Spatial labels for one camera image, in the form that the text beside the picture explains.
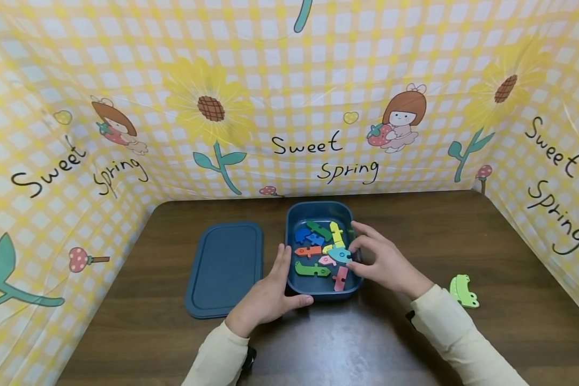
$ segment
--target wooden puzzle piece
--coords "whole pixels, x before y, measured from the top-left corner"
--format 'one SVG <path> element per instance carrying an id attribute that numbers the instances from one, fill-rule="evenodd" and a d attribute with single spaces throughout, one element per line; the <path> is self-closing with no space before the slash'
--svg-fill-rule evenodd
<path id="1" fill-rule="evenodd" d="M 294 233 L 294 240 L 296 240 L 296 243 L 304 244 L 305 239 L 310 234 L 311 234 L 310 230 L 308 230 L 306 228 L 300 228 L 298 231 L 296 231 L 296 233 Z"/>
<path id="2" fill-rule="evenodd" d="M 337 275 L 333 276 L 332 279 L 335 281 L 335 292 L 343 291 L 345 279 L 347 279 L 347 268 L 340 266 Z"/>
<path id="3" fill-rule="evenodd" d="M 332 248 L 345 248 L 345 243 L 343 242 L 343 240 L 341 240 L 340 243 L 334 243 L 331 245 L 326 245 L 326 247 L 322 248 L 322 253 L 328 253 L 330 251 L 330 249 Z"/>
<path id="4" fill-rule="evenodd" d="M 331 221 L 330 232 L 332 233 L 332 240 L 335 242 L 335 245 L 337 243 L 343 244 L 343 239 L 341 237 L 341 233 L 343 233 L 343 231 L 339 229 L 339 224 L 335 223 L 334 221 Z"/>
<path id="5" fill-rule="evenodd" d="M 315 265 L 302 265 L 301 262 L 296 261 L 296 264 L 294 264 L 294 269 L 296 270 L 296 273 L 298 273 L 299 275 L 302 275 L 302 276 L 318 275 L 321 277 L 326 277 L 326 276 L 330 275 L 330 269 L 328 269 L 326 267 L 320 267 L 317 264 L 315 264 Z"/>
<path id="6" fill-rule="evenodd" d="M 345 248 L 334 247 L 330 249 L 329 256 L 339 263 L 349 263 L 352 260 L 350 251 Z"/>
<path id="7" fill-rule="evenodd" d="M 330 241 L 332 238 L 332 233 L 330 233 L 328 229 L 322 227 L 322 225 L 316 223 L 315 221 L 308 220 L 307 228 L 317 233 L 319 236 L 322 236 L 326 241 Z"/>
<path id="8" fill-rule="evenodd" d="M 459 274 L 450 281 L 449 292 L 465 308 L 479 308 L 478 297 L 467 287 L 469 282 L 470 277 L 468 275 Z"/>
<path id="9" fill-rule="evenodd" d="M 332 264 L 334 267 L 337 266 L 337 262 L 332 260 L 330 258 L 330 256 L 322 256 L 320 257 L 320 259 L 317 261 L 318 263 L 322 264 L 322 265 L 330 265 Z"/>
<path id="10" fill-rule="evenodd" d="M 310 240 L 311 244 L 315 244 L 315 245 L 319 245 L 319 246 L 324 244 L 324 238 L 316 235 L 315 233 L 311 233 L 309 236 L 306 237 L 306 239 Z"/>
<path id="11" fill-rule="evenodd" d="M 319 245 L 313 245 L 312 247 L 297 248 L 294 253 L 296 253 L 298 256 L 306 256 L 307 258 L 311 259 L 311 255 L 322 254 L 322 247 Z"/>

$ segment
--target blue plastic container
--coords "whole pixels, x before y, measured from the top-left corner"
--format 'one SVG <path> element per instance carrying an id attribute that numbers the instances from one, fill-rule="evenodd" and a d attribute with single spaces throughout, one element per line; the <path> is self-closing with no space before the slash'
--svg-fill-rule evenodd
<path id="1" fill-rule="evenodd" d="M 285 243 L 290 245 L 292 251 L 301 247 L 310 247 L 311 243 L 306 240 L 304 244 L 296 243 L 294 233 L 301 228 L 306 227 L 307 220 L 315 221 L 328 229 L 330 223 L 334 221 L 339 225 L 342 232 L 343 242 L 347 247 L 355 239 L 355 231 L 351 226 L 352 212 L 350 208 L 339 202 L 304 202 L 290 207 L 285 224 Z M 344 263 L 337 262 L 337 266 L 326 265 L 331 273 L 327 277 L 301 276 L 294 269 L 296 261 L 303 265 L 314 265 L 321 256 L 312 256 L 311 259 L 299 257 L 292 252 L 292 260 L 288 274 L 288 285 L 297 293 L 311 295 L 316 301 L 321 300 L 342 300 L 349 298 L 362 284 L 362 278 L 349 271 L 345 279 L 345 288 L 343 291 L 335 292 L 335 281 L 333 276 L 337 275 L 339 267 L 345 266 Z M 352 260 L 362 261 L 360 249 L 352 254 Z"/>

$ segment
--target sunflower center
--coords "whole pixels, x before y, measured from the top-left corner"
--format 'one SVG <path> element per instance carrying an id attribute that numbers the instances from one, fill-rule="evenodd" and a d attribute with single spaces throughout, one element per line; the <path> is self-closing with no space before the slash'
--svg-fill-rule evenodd
<path id="1" fill-rule="evenodd" d="M 221 122 L 225 118 L 223 105 L 211 96 L 200 96 L 197 100 L 197 108 L 208 121 Z"/>
<path id="2" fill-rule="evenodd" d="M 498 87 L 498 90 L 495 91 L 495 95 L 493 96 L 495 102 L 502 103 L 506 101 L 506 99 L 508 99 L 508 97 L 510 96 L 510 93 L 513 91 L 513 88 L 515 88 L 516 84 L 517 84 L 517 76 L 510 76 L 506 78 L 506 80 L 500 85 L 500 87 Z"/>

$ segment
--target container lid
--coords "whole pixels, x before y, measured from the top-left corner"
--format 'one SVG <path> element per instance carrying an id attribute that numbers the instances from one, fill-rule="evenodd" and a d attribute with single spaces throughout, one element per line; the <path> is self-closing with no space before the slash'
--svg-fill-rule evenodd
<path id="1" fill-rule="evenodd" d="M 224 317 L 262 279 L 264 236 L 254 222 L 212 225 L 197 241 L 184 305 L 195 318 Z"/>

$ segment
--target brown table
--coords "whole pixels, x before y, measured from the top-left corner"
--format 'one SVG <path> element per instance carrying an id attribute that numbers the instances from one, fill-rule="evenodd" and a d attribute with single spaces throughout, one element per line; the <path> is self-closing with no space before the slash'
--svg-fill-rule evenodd
<path id="1" fill-rule="evenodd" d="M 173 202 L 158 207 L 58 384 L 179 385 L 221 320 L 183 305 L 197 239 L 209 225 L 264 229 L 264 272 L 285 215 L 309 198 Z M 479 330 L 530 385 L 579 385 L 579 309 L 497 209 L 471 191 L 335 196 L 391 238 L 443 287 L 468 273 Z M 240 385 L 457 385 L 459 379 L 404 317 L 408 301 L 370 282 L 350 301 L 317 303 L 261 326 L 258 357 Z"/>

